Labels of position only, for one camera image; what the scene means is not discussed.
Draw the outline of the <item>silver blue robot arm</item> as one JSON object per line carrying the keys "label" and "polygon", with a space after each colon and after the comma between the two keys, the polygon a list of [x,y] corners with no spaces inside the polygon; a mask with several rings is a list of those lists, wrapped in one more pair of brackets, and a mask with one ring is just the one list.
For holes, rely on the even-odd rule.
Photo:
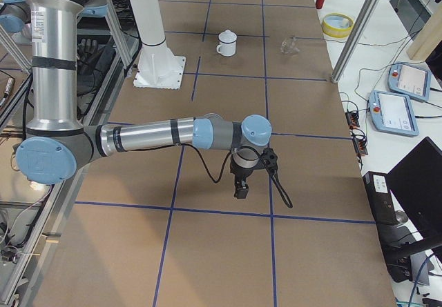
{"label": "silver blue robot arm", "polygon": [[260,115],[241,122],[216,114],[132,126],[84,126],[77,118],[77,19],[85,10],[99,15],[106,0],[25,0],[32,25],[33,118],[16,151],[18,168],[31,181],[54,185],[101,157],[130,151],[188,146],[226,150],[224,165],[234,176],[235,197],[243,199],[255,170],[276,171],[268,147],[272,127]]}

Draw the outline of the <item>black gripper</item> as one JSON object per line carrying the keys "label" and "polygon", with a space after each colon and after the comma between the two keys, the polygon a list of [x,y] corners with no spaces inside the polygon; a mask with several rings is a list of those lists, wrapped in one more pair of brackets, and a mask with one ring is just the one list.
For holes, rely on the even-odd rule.
{"label": "black gripper", "polygon": [[236,199],[247,198],[249,192],[247,177],[251,176],[254,170],[263,169],[259,156],[259,152],[252,147],[241,147],[232,154],[230,171],[235,179],[234,197]]}

